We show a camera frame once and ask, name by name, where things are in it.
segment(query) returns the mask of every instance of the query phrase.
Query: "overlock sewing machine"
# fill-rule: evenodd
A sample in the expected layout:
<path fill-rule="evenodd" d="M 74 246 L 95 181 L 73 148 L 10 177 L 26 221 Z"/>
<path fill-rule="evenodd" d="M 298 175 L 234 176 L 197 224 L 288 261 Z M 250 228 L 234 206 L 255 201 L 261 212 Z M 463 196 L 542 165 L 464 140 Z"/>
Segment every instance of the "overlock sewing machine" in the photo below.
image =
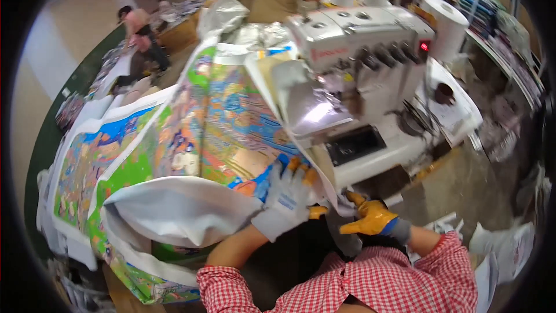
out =
<path fill-rule="evenodd" d="M 423 84 L 435 37 L 422 18 L 396 6 L 354 7 L 285 25 L 300 59 L 272 70 L 277 102 L 303 148 L 325 146 L 337 188 L 420 156 L 426 141 L 400 125 L 399 111 Z"/>

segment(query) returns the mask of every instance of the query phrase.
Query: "cup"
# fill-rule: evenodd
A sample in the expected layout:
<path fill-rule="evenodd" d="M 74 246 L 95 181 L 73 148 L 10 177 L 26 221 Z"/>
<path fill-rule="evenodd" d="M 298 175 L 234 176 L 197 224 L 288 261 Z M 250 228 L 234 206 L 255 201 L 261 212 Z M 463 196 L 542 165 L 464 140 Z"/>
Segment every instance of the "cup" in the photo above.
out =
<path fill-rule="evenodd" d="M 454 90 L 445 83 L 439 83 L 434 91 L 434 100 L 438 104 L 454 105 Z"/>

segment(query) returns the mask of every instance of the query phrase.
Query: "red checkered shirt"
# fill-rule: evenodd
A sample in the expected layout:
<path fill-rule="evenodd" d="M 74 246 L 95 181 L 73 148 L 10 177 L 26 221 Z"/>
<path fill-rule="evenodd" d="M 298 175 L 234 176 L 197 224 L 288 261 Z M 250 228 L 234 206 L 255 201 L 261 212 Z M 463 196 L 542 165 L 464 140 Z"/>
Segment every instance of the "red checkered shirt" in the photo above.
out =
<path fill-rule="evenodd" d="M 260 312 L 237 268 L 206 266 L 197 273 L 208 313 Z M 477 285 L 467 249 L 455 232 L 412 267 L 394 248 L 367 247 L 353 262 L 329 254 L 307 282 L 283 294 L 269 312 L 335 312 L 355 296 L 382 312 L 474 312 Z"/>

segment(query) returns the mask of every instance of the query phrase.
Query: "glove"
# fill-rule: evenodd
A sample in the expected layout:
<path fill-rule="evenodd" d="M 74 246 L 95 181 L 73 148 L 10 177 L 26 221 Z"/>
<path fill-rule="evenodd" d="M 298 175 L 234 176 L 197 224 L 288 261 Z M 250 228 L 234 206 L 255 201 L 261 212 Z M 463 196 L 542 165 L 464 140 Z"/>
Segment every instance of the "glove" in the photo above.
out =
<path fill-rule="evenodd" d="M 255 216 L 251 223 L 270 242 L 282 233 L 288 232 L 308 219 L 318 219 L 328 209 L 310 207 L 309 194 L 318 173 L 299 157 L 294 157 L 282 174 L 282 163 L 276 161 L 270 172 L 270 188 L 265 202 L 265 210 Z"/>
<path fill-rule="evenodd" d="M 362 219 L 341 226 L 341 234 L 382 234 L 397 239 L 402 245 L 407 244 L 411 227 L 409 221 L 400 219 L 397 214 L 390 212 L 382 202 L 367 201 L 359 193 L 347 191 L 346 197 L 358 207 Z"/>

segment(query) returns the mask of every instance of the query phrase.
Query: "black hair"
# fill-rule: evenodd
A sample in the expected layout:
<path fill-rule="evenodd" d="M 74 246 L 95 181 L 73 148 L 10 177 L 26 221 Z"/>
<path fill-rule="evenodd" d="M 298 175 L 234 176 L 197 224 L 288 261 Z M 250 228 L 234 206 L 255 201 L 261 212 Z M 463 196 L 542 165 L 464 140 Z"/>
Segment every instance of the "black hair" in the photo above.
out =
<path fill-rule="evenodd" d="M 132 11 L 133 9 L 131 8 L 131 6 L 126 5 L 123 8 L 121 8 L 120 10 L 118 10 L 118 22 L 120 22 L 122 19 L 122 14 L 128 14 Z"/>

